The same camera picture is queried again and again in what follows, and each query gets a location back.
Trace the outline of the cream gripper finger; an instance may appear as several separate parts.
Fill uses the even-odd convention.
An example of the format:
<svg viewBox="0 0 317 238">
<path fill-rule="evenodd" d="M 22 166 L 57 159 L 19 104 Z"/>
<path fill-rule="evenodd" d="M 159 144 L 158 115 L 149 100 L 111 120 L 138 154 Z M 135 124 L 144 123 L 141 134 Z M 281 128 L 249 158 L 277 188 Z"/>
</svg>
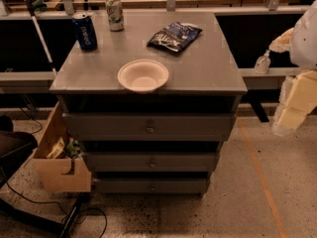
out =
<svg viewBox="0 0 317 238">
<path fill-rule="evenodd" d="M 282 33 L 279 37 L 274 39 L 268 46 L 268 49 L 276 53 L 288 52 L 292 33 L 293 33 L 293 29 L 292 28 L 288 29 L 287 31 Z"/>
<path fill-rule="evenodd" d="M 300 127 L 305 118 L 306 115 L 296 109 L 278 106 L 273 116 L 271 130 L 277 136 L 292 134 Z"/>
</svg>

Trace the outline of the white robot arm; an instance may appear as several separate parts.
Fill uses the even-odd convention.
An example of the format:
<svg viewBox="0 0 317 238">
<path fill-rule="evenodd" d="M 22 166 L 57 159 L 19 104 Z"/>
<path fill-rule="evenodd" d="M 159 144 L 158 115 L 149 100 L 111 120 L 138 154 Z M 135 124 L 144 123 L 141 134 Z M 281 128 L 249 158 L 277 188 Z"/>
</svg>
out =
<svg viewBox="0 0 317 238">
<path fill-rule="evenodd" d="M 268 48 L 276 53 L 289 51 L 290 61 L 302 69 L 295 77 L 285 78 L 273 116 L 273 133 L 285 136 L 317 107 L 317 1 Z"/>
</svg>

